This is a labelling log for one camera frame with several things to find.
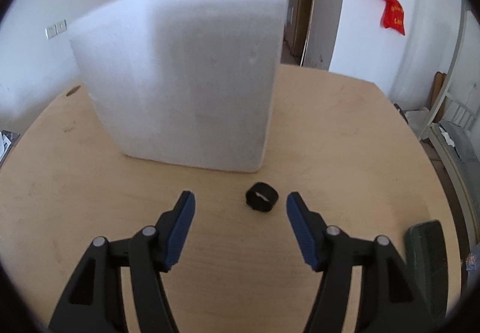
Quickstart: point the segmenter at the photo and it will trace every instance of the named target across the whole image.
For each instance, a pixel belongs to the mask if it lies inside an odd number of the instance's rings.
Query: floor
[[[282,64],[300,65],[300,61],[296,61],[295,57],[290,54],[289,47],[286,45],[286,43],[283,44],[280,62]]]
[[[427,154],[435,172],[438,175],[438,179],[442,184],[443,191],[448,200],[448,205],[450,206],[450,211],[452,212],[453,221],[455,224],[455,230],[457,232],[458,246],[460,248],[460,260],[462,263],[462,291],[466,288],[467,285],[467,271],[465,270],[465,258],[470,253],[469,247],[469,238],[467,235],[467,229],[465,226],[465,220],[463,218],[462,208],[460,207],[460,202],[458,201],[457,194],[455,193],[455,188],[448,176],[448,173],[443,166],[440,156],[431,147],[427,142],[421,142],[422,147]]]

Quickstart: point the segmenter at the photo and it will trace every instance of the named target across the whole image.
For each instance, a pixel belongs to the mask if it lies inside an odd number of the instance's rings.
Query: blue gripper pad
[[[308,210],[298,192],[289,194],[286,203],[286,213],[303,259],[314,271],[318,272],[323,263],[321,250],[326,224],[318,213]]]
[[[190,191],[182,192],[172,211],[163,213],[157,225],[164,254],[164,265],[170,270],[178,263],[185,240],[195,215],[195,195]]]

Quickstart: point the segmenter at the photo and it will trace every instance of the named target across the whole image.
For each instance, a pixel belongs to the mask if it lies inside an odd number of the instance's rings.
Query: white wall
[[[45,28],[71,23],[110,0],[15,0],[0,24],[0,129],[24,133],[48,103],[77,79],[68,30],[47,40]]]
[[[460,11],[461,0],[416,0],[403,60],[388,94],[403,109],[424,106],[435,73],[448,71],[458,37]]]
[[[406,109],[423,105],[433,76],[446,71],[458,32],[460,0],[399,0],[404,37],[381,26],[382,0],[344,0],[330,70],[374,82]]]
[[[465,38],[449,92],[476,112],[480,108],[480,25],[471,12],[467,13],[466,20]],[[454,110],[448,108],[446,117],[452,117]],[[480,158],[480,120],[470,131],[470,141]]]

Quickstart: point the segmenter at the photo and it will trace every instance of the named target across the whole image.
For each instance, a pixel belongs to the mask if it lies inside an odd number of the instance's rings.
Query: wall socket
[[[67,21],[63,20],[60,22],[55,23],[55,27],[57,28],[57,34],[61,34],[67,30]]]
[[[47,39],[52,39],[56,37],[58,34],[61,34],[67,30],[67,21],[64,19],[63,21],[57,22],[54,25],[51,25],[45,29],[45,34]]]
[[[58,35],[57,27],[55,25],[49,26],[45,29],[47,39],[52,39]]]

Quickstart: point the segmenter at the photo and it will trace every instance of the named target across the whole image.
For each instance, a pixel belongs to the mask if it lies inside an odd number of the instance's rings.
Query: black ring
[[[245,199],[253,210],[267,213],[272,210],[275,203],[277,203],[278,193],[267,183],[259,181],[247,191]]]

